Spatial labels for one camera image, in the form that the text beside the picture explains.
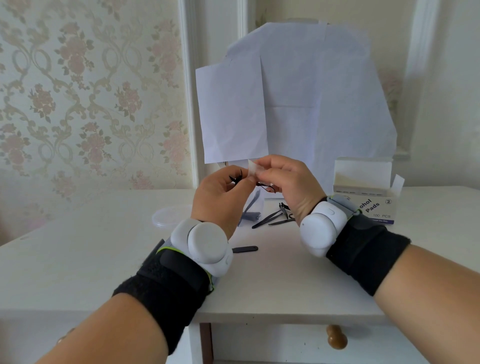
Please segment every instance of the white wrist tracker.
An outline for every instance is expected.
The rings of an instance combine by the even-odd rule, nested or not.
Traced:
[[[314,256],[326,256],[348,219],[358,209],[340,195],[320,202],[300,224],[301,241]]]
[[[213,277],[224,276],[232,262],[227,236],[212,222],[188,218],[174,229],[170,242]]]

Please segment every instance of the clear plastic lid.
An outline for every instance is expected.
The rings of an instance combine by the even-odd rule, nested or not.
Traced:
[[[152,215],[152,223],[159,228],[174,228],[192,214],[191,205],[175,205],[158,210]]]

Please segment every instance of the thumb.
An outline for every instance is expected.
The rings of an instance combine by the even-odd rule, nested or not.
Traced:
[[[280,188],[285,187],[285,184],[290,181],[292,176],[292,172],[278,168],[269,168],[257,173],[257,178],[260,182],[274,184]]]
[[[257,181],[255,177],[249,176],[238,182],[237,185],[227,193],[234,195],[238,203],[243,206],[256,185]]]

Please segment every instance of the cardboard box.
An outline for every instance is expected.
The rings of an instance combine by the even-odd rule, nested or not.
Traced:
[[[363,214],[383,224],[395,221],[405,179],[396,175],[392,186],[390,158],[348,158],[335,161],[334,193],[359,206]]]

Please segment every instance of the black wrist strap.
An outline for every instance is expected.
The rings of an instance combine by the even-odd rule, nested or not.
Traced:
[[[409,238],[359,214],[348,220],[326,256],[373,296],[408,244]]]
[[[170,355],[203,304],[209,286],[210,279],[198,264],[180,252],[162,249],[150,254],[137,274],[113,295],[127,293],[150,312],[163,331]]]

